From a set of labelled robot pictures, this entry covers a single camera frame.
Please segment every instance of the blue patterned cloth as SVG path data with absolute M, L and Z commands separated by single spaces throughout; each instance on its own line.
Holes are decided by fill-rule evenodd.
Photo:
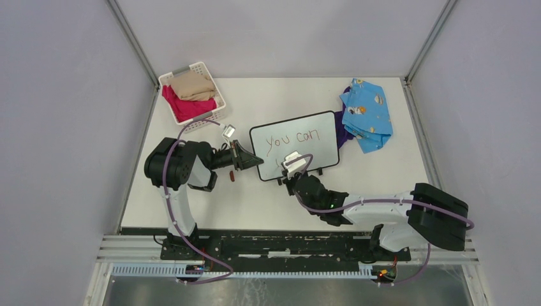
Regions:
M 355 135 L 362 151 L 369 153 L 383 148 L 392 135 L 383 88 L 354 78 L 352 89 L 341 94 L 340 99 L 346 107 L 342 123 Z

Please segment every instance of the pink cloth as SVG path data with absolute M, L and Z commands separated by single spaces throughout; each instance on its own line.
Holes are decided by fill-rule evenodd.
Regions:
M 207 101 L 181 100 L 171 86 L 164 86 L 161 95 L 169 102 L 179 122 L 195 118 L 216 108 L 216 102 L 213 98 Z

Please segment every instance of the gray wall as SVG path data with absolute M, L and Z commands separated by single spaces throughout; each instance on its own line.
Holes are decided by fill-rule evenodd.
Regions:
M 494 305 L 540 305 L 541 2 L 460 1 L 414 94 Z
M 0 305 L 80 305 L 152 86 L 104 1 L 0 11 Z
M 407 74 L 446 0 L 118 0 L 159 75 Z

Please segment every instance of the beige cloth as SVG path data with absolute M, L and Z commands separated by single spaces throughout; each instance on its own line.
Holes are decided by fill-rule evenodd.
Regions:
M 208 75 L 193 71 L 183 73 L 169 81 L 169 85 L 181 100 L 206 101 L 214 97 L 214 83 Z

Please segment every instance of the whiteboard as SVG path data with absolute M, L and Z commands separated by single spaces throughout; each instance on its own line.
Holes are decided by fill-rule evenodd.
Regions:
M 308 171 L 340 161 L 333 111 L 252 127 L 250 140 L 254 154 L 265 161 L 257 168 L 262 181 L 282 177 L 281 163 L 294 151 L 314 155 Z

